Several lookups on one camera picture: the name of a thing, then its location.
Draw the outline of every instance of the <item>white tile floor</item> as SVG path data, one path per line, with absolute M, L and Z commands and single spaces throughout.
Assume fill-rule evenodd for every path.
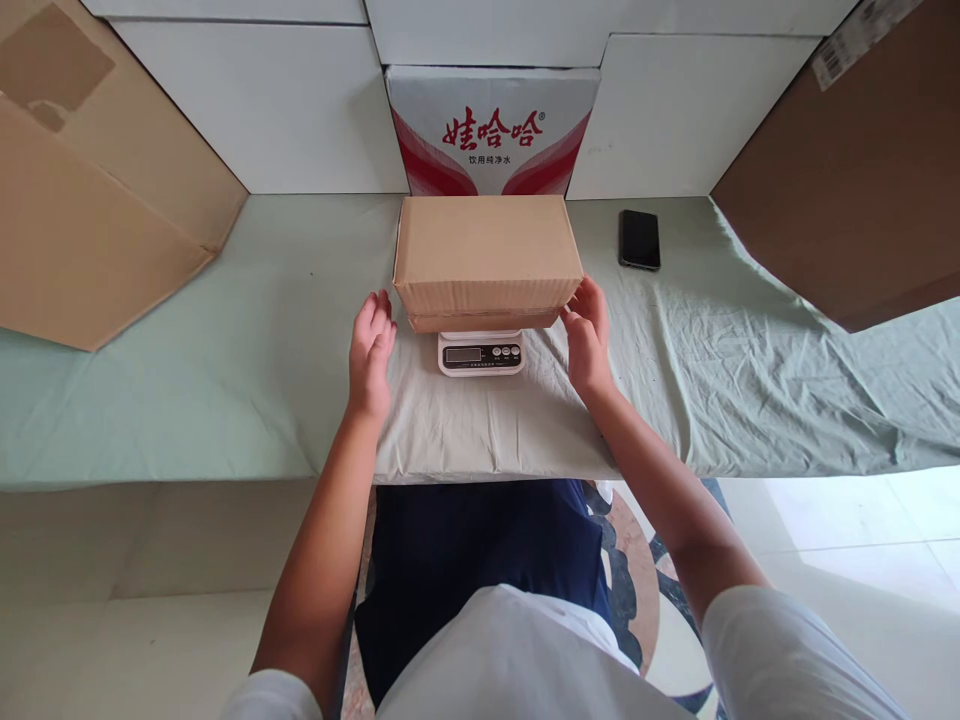
M 774 583 L 915 718 L 956 714 L 960 468 L 721 487 Z M 310 489 L 0 495 L 0 717 L 215 717 L 249 666 Z

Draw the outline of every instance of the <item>white sleeve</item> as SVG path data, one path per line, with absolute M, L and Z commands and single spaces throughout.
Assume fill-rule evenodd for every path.
M 261 670 L 241 683 L 220 720 L 322 720 L 310 688 L 283 670 Z
M 735 720 L 907 717 L 823 620 L 776 590 L 741 586 L 720 593 L 701 636 Z

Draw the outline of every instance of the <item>forearm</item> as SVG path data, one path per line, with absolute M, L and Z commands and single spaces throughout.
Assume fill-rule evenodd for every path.
M 766 585 L 726 513 L 630 402 L 612 386 L 585 395 L 624 480 L 670 552 L 697 621 L 728 587 Z
M 252 668 L 300 677 L 324 712 L 339 677 L 379 434 L 379 422 L 348 409 L 277 584 Z

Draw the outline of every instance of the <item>white foam board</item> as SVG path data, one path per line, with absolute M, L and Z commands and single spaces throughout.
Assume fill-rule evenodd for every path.
M 112 24 L 251 193 L 406 192 L 369 28 Z
M 567 197 L 709 194 L 817 42 L 612 36 Z
M 610 33 L 828 35 L 856 0 L 366 0 L 400 65 L 597 67 Z
M 83 4 L 105 18 L 367 22 L 363 0 L 83 0 Z

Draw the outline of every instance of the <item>brown cardboard box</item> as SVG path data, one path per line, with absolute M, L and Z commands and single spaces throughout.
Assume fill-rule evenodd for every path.
M 897 5 L 847 22 L 882 31 Z M 712 195 L 760 264 L 857 331 L 960 295 L 958 168 L 960 2 L 924 0 L 826 90 L 803 70 Z
M 560 195 L 403 201 L 393 284 L 418 333 L 550 327 L 581 280 Z
M 79 0 L 0 3 L 0 326 L 96 350 L 220 252 L 243 185 Z

